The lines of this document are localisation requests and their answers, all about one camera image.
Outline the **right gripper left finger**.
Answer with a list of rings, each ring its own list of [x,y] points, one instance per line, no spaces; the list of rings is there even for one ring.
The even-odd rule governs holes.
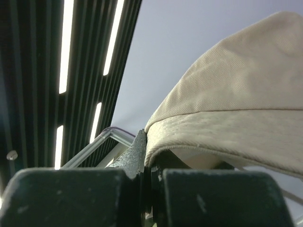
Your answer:
[[[144,160],[146,155],[146,134],[140,130],[128,149],[111,165],[105,168],[108,179],[134,180],[144,175]]]

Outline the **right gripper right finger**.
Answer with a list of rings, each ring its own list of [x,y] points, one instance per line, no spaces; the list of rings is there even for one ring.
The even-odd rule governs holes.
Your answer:
[[[172,151],[162,151],[149,160],[149,176],[151,182],[164,182],[169,169],[191,169]]]

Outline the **beige bucket hat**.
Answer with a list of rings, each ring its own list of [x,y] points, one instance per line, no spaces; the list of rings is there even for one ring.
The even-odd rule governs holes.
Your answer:
[[[145,165],[226,161],[303,176],[303,17],[275,13],[200,56],[145,126]]]

